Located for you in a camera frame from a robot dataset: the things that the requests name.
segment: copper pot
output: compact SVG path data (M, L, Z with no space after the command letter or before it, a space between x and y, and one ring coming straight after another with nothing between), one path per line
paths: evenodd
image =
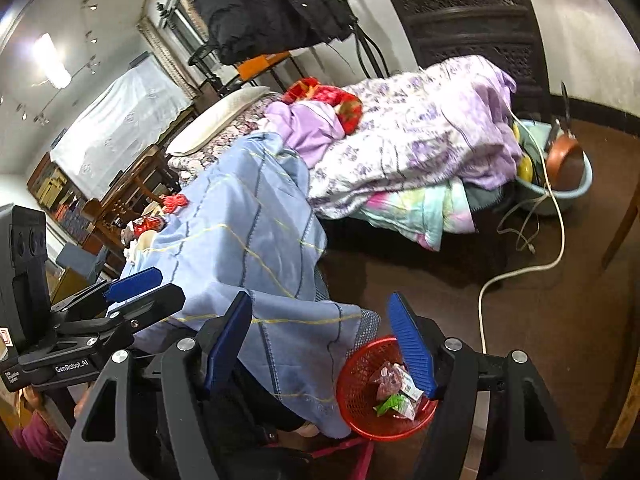
M549 184L556 191L577 189L584 173L584 155L578 140L571 134L559 136L546 158Z

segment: white electrical cord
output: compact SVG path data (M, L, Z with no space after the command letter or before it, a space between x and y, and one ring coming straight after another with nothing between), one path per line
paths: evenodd
M520 203L517 203L515 206L513 206L511 209L509 209L504 216L502 217L502 219L500 220L500 223L498 224L498 227L495 229L495 231L499 234L499 235L503 235L505 233L515 233L518 235L518 238L516 238L516 251L520 252L523 251L525 248L528 248L529 251L531 252L531 254L536 254L536 250L533 247L533 244L531 243L533 241L533 239L538 236L538 233L540 232L540 218L538 218L538 215L536 214L536 209L538 208L538 206L540 204L542 204L547 198L546 193L542 196L539 196L538 198L529 198L528 200L523 200ZM524 222L522 223L522 227L520 228L519 231L516 231L516 229L511 229L511 228L507 228L507 229L502 229L502 224L504 224L504 221L512 215L512 213L514 213L520 206L523 206L525 204L528 203L532 203L533 202L533 207L530 209L529 214L527 215L527 217L524 219ZM522 234L522 232L524 231L524 228L527 226L527 223L529 223L529 219L531 218L532 215L536 214L536 232L533 233L529 238L526 238L524 234ZM518 246L518 242L520 240L524 240L524 243L520 246Z
M529 139L532 140L533 144L535 145L536 149L538 150L538 153L540 154L540 159L544 162L545 160L545 154L542 152L542 148L540 148L540 146L538 145L538 142L536 141L535 137L531 134L531 132L529 131L529 129L522 124L522 122L520 122L519 118L517 118L513 112L511 112L511 115L513 116L513 119L522 127L524 128L524 130L526 131L527 135L529 136ZM488 282L486 282L482 288L480 289L480 294L478 296L478 321L480 323L480 339L482 341L482 353L486 354L486 340L484 339L484 323L482 322L482 297L484 296L484 293L486 292L486 290L493 285L496 282L499 282L500 280L506 280L507 278L514 278L515 276L519 276L521 274L527 274L528 272L540 272L541 270L549 270L549 269L553 269L558 263L560 263L560 260L562 260L562 256L564 255L564 221L562 220L562 213L560 211L560 206L558 205L558 201L556 200L556 196L553 192L553 190L551 189L551 184L549 183L549 176L548 174L546 174L546 165L542 164L542 170L545 174L545 183L546 183L546 190L545 190L545 194L540 197L535 199L535 201L537 202L536 205L534 206L534 208L532 209L532 211L529 213L529 215L527 216L527 219L525 220L525 223L522 226L522 229L518 232L518 240L520 239L520 237L524 238L524 236L522 235L522 231L524 229L524 226L526 225L527 221L529 220L530 216L533 214L533 211L535 210L535 208L537 206L539 206L544 200L546 200L548 197L551 197L551 200L554 202L554 205L556 206L556 211L558 212L558 220L560 221L560 232L562 235L562 241L560 243L560 253L558 254L558 257L552 261L550 264L545 264L545 265L536 265L536 266L531 266L531 267L523 267L522 269L517 269L517 270L512 270L511 272L505 272L504 274L500 274L499 276L495 276L494 278L491 278ZM500 221L500 224L498 225L498 228L501 227L502 222L504 221L504 218L506 218L511 212L513 212L515 210L515 208L513 210L510 210ZM527 240L526 238L524 238L526 240L525 246L530 245L530 240L532 238L530 238L529 240Z

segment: white cloth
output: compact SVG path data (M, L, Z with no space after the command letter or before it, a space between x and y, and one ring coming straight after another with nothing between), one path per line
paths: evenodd
M191 101L148 57L114 81L69 127L50 157L89 198L157 142Z

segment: lavender blanket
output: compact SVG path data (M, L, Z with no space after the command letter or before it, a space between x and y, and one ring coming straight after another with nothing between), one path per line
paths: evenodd
M310 171L315 212L343 218L374 192L460 177L485 189L513 180L522 152L508 125L513 79L481 56L345 87L363 103L357 131Z

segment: blue chair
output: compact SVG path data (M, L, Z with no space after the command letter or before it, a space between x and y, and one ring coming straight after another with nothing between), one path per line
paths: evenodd
M106 247L101 248L96 256L68 242L56 258L56 264L63 269L71 269L77 272L89 285L93 285L98 281L104 262L107 259L107 254L109 254L109 250Z

